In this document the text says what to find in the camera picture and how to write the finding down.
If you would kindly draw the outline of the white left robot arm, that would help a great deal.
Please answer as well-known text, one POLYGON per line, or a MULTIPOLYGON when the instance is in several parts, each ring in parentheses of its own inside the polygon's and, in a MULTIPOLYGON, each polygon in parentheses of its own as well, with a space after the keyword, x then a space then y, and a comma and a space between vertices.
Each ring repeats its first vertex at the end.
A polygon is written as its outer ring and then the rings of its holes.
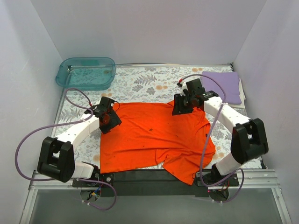
POLYGON ((99 174, 95 172, 98 167, 86 162, 76 162, 74 151, 95 130, 99 129, 102 134, 107 134, 121 124, 113 109, 115 103, 111 98, 102 97, 97 105, 84 112, 80 123, 72 125, 54 138, 45 138, 37 165, 38 173, 61 182, 83 178, 88 186, 96 186, 100 180, 99 174))

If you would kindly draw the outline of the orange t-shirt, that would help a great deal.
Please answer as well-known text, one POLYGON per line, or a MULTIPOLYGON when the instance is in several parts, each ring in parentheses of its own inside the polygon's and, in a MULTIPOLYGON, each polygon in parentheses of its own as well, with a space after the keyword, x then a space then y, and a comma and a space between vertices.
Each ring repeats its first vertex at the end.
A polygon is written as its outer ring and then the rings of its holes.
POLYGON ((206 167, 216 152, 207 137, 210 122, 200 109, 172 116, 174 102, 121 103, 122 123, 100 138, 100 171, 111 173, 151 167, 163 168, 191 185, 200 165, 206 167))

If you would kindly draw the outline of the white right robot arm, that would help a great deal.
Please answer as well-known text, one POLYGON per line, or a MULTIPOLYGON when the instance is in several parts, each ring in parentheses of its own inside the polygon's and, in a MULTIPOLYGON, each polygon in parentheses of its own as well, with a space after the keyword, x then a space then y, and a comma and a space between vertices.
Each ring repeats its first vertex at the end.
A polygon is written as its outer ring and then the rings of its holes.
POLYGON ((224 184, 243 164, 268 153, 266 132, 261 119, 251 119, 238 113, 217 93, 206 91, 198 78, 189 82, 180 79, 177 85, 181 91, 174 95, 173 115, 201 109, 222 123, 232 134, 230 153, 215 163, 209 174, 199 175, 204 186, 224 184))

